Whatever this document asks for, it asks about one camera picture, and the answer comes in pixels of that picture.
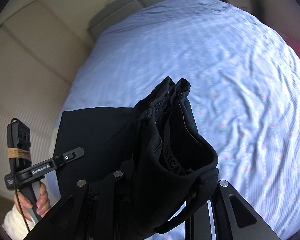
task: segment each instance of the handheld device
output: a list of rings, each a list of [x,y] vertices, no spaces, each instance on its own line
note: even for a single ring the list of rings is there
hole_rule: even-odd
[[[8,190],[19,190],[32,203],[28,213],[36,224],[41,219],[36,212],[40,180],[50,171],[82,157],[84,150],[79,147],[31,166],[30,129],[16,118],[7,127],[7,141],[10,173],[4,176],[6,187]]]

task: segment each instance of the blue bedsheet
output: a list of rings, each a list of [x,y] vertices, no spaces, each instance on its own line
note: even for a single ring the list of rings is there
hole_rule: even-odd
[[[219,0],[167,0],[110,27],[63,107],[133,107],[166,76],[191,83],[199,133],[281,239],[300,228],[300,59],[271,28]],[[184,226],[153,239],[183,239]]]

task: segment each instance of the black cable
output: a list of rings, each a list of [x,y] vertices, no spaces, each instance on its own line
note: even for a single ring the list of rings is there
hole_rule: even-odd
[[[11,143],[12,143],[12,148],[14,148],[14,145],[13,145],[13,136],[12,136],[12,123],[13,121],[19,121],[19,119],[17,118],[12,118],[11,122],[10,122],[10,138],[11,138]],[[30,232],[30,229],[29,229],[29,226],[28,226],[28,223],[26,221],[26,217],[23,213],[23,210],[21,208],[21,205],[20,205],[20,200],[19,200],[19,196],[18,196],[18,191],[17,191],[17,185],[16,185],[16,174],[15,174],[15,163],[16,163],[16,159],[13,158],[13,162],[12,162],[12,177],[13,177],[13,185],[14,185],[14,193],[16,194],[16,198],[17,198],[17,202],[18,202],[18,206],[19,206],[19,209],[20,209],[20,213],[21,213],[21,216],[23,218],[23,221],[26,225],[26,228],[28,230],[28,233]]]

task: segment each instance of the black garment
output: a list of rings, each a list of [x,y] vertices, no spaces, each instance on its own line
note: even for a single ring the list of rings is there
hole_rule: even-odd
[[[218,181],[218,157],[198,134],[186,98],[189,88],[187,80],[175,85],[167,77],[134,108],[63,112],[54,155],[76,147],[85,155],[57,170],[61,195],[78,180],[100,180],[133,157],[133,219],[125,239],[145,239],[185,221],[208,200]]]

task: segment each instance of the black metal bracket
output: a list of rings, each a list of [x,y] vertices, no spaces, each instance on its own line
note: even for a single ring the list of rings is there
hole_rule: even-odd
[[[84,155],[84,150],[81,147],[63,153],[56,156],[55,158],[50,158],[36,165],[17,171],[16,176],[16,186],[20,188],[22,185],[31,183],[44,178],[44,175],[54,171],[58,167],[63,166],[66,163],[74,161]],[[4,176],[4,182],[8,190],[14,190],[14,180],[12,172]]]
[[[122,190],[122,186],[127,187],[127,190]],[[115,199],[119,192],[127,195],[129,190],[128,180],[121,171],[107,175],[102,181],[91,183],[89,190],[87,183],[80,180],[71,192],[51,208],[25,240],[45,240],[43,231],[49,232],[50,240],[122,239],[120,233],[125,228],[117,227],[127,226],[118,222],[122,214],[116,210]],[[280,240],[227,181],[218,182],[210,201],[217,240]],[[185,240],[202,239],[212,239],[207,203],[186,221]]]
[[[226,180],[220,180],[211,197],[217,240],[280,240],[253,207]],[[211,240],[208,204],[186,222],[185,240]]]

